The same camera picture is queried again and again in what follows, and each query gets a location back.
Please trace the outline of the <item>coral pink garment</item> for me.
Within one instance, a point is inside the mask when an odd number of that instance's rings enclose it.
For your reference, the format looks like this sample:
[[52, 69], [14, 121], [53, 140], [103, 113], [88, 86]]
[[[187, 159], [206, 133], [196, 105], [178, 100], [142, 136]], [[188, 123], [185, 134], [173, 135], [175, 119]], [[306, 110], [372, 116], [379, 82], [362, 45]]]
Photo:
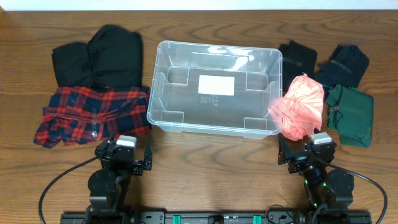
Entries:
[[285, 138], [298, 141], [321, 128], [323, 98], [322, 85], [304, 73], [293, 79], [286, 94], [275, 100], [269, 113], [274, 119], [281, 117], [280, 132]]

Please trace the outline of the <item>red navy plaid shirt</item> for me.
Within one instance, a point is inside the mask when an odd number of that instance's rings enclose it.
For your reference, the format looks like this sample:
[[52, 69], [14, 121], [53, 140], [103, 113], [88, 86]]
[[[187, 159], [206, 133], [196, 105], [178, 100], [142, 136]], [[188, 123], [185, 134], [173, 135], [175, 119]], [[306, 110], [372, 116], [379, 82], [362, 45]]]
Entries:
[[60, 142], [69, 146], [104, 140], [112, 134], [146, 134], [151, 131], [149, 97], [148, 87], [60, 87], [43, 108], [33, 142], [50, 149]]

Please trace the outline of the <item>dark green garment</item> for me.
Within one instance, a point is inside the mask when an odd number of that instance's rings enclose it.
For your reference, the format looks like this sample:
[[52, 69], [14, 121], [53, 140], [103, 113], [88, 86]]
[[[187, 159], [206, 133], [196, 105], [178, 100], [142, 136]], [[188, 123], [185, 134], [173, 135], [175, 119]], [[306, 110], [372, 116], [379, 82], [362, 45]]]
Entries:
[[336, 85], [328, 92], [328, 127], [342, 145], [368, 148], [372, 142], [374, 98], [356, 88]]

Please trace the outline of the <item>dark navy garment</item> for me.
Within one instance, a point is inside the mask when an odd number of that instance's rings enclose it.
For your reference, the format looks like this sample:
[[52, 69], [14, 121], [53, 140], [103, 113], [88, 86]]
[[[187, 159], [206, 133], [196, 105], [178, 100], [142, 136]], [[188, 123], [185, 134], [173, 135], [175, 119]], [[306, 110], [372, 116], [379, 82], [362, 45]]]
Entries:
[[338, 45], [329, 61], [319, 65], [315, 80], [325, 91], [336, 85], [357, 88], [368, 66], [368, 56], [357, 45]]

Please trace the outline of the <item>black garment with tape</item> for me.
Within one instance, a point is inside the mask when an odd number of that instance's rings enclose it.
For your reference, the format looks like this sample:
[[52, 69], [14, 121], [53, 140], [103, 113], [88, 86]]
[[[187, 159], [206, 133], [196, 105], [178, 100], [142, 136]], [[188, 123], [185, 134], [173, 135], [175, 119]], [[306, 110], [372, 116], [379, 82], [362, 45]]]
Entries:
[[291, 40], [289, 44], [281, 44], [282, 53], [282, 91], [285, 93], [296, 76], [306, 73], [314, 78], [317, 51]]

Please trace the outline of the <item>large black garment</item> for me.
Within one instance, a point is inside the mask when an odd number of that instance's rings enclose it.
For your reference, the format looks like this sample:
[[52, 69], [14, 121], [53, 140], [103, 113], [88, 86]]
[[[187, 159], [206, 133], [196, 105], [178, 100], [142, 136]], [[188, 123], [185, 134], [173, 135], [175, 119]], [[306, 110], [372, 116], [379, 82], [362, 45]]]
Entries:
[[53, 70], [58, 86], [141, 87], [143, 53], [140, 33], [107, 24], [88, 43], [53, 49]]

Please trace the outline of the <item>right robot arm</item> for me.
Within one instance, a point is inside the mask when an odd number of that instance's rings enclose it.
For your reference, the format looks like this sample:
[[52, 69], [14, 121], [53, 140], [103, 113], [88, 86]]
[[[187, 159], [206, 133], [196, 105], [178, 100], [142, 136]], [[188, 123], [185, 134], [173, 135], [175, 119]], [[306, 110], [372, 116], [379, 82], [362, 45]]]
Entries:
[[288, 172], [304, 179], [309, 204], [313, 208], [346, 210], [353, 202], [353, 175], [335, 168], [327, 171], [334, 159], [336, 143], [327, 133], [316, 131], [301, 151], [282, 134], [278, 134], [279, 165], [287, 164]]

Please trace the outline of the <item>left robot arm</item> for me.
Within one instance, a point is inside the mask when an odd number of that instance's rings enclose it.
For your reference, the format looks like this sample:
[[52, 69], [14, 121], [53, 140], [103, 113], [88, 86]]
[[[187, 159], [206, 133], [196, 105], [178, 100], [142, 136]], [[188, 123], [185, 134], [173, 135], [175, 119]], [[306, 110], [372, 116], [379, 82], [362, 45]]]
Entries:
[[144, 158], [134, 158], [137, 139], [132, 136], [115, 134], [95, 149], [101, 169], [88, 180], [90, 203], [96, 212], [118, 212], [122, 209], [131, 177], [141, 176], [145, 170], [152, 169], [153, 154], [150, 141], [146, 142]]

